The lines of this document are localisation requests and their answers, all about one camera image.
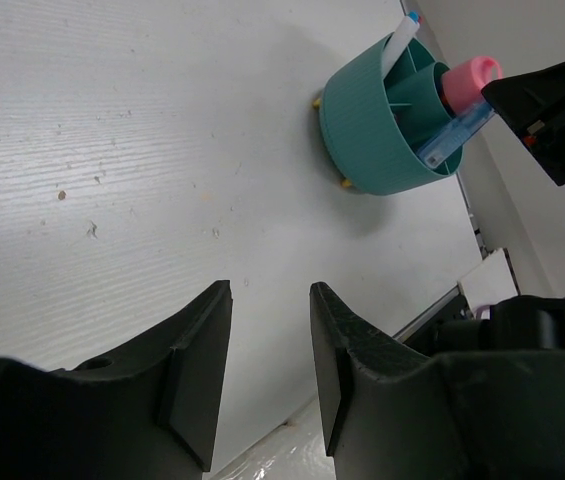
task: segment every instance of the black plastic part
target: black plastic part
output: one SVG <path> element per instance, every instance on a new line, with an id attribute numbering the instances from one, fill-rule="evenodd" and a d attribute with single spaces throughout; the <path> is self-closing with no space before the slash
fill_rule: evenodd
<path id="1" fill-rule="evenodd" d="M 484 98 L 557 185 L 565 184 L 565 62 L 495 80 Z"/>
<path id="2" fill-rule="evenodd" d="M 520 295 L 491 307 L 489 320 L 439 322 L 428 354 L 466 350 L 565 350 L 565 298 Z"/>
<path id="3" fill-rule="evenodd" d="M 404 330 L 411 330 L 412 325 L 407 325 L 403 331 L 398 332 L 395 337 L 400 339 L 401 343 L 412 348 L 416 352 L 423 355 L 431 356 L 437 351 L 437 328 L 440 325 L 449 322 L 466 323 L 467 320 L 473 318 L 471 308 L 466 297 L 457 293 L 449 301 L 436 305 L 434 311 L 426 311 L 426 320 L 421 321 L 420 317 L 416 318 L 412 324 L 417 325 L 417 329 L 408 337 L 404 336 Z"/>
<path id="4" fill-rule="evenodd" d="M 311 331 L 338 480 L 565 478 L 565 351 L 428 358 L 324 283 Z"/>
<path id="5" fill-rule="evenodd" d="M 194 480 L 213 455 L 228 281 L 74 371 L 0 359 L 0 478 Z"/>

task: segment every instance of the blue pen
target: blue pen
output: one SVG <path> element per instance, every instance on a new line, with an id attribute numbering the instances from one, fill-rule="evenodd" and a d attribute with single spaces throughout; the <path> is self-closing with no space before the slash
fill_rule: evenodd
<path id="1" fill-rule="evenodd" d="M 427 167 L 435 170 L 475 135 L 494 114 L 493 107 L 486 100 L 474 103 L 422 145 L 416 155 Z"/>

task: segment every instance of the white wood grain surface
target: white wood grain surface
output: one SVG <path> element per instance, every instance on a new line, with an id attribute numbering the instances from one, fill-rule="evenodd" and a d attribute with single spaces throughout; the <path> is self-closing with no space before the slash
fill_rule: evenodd
<path id="1" fill-rule="evenodd" d="M 312 282 L 389 332 L 451 288 L 480 262 L 456 180 L 343 191 L 309 108 L 400 16 L 0 0 L 0 355 L 72 368 L 230 279 L 217 470 L 315 391 Z"/>

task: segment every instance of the pink cap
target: pink cap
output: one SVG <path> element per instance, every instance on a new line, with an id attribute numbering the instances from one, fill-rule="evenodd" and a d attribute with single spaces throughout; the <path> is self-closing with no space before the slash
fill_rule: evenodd
<path id="1" fill-rule="evenodd" d="M 442 91 L 456 115 L 482 98 L 481 90 L 491 80 L 502 78 L 500 64 L 491 57 L 474 57 L 442 75 Z"/>

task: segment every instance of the white wall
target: white wall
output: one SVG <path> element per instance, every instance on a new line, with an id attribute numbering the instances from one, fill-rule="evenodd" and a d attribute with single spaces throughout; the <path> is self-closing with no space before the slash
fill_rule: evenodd
<path id="1" fill-rule="evenodd" d="M 491 55 L 505 74 L 516 75 L 565 60 L 565 0 L 418 0 L 418 4 L 450 65 Z M 500 232 L 495 233 L 495 246 L 512 250 L 524 290 L 542 293 L 548 288 L 565 295 L 565 187 L 553 184 L 499 118 L 485 128 L 484 139 L 486 145 L 478 138 L 470 148 L 474 154 L 482 149 L 483 156 L 490 151 L 497 171 L 485 171 L 488 162 L 482 162 L 467 165 L 463 172 L 481 228 Z M 492 205 L 480 195 L 493 197 L 494 189 L 500 188 L 498 175 L 504 185 L 502 202 L 512 202 L 504 210 L 509 218 L 480 211 Z M 485 185 L 489 176 L 494 185 Z M 521 225 L 516 225 L 518 215 Z"/>

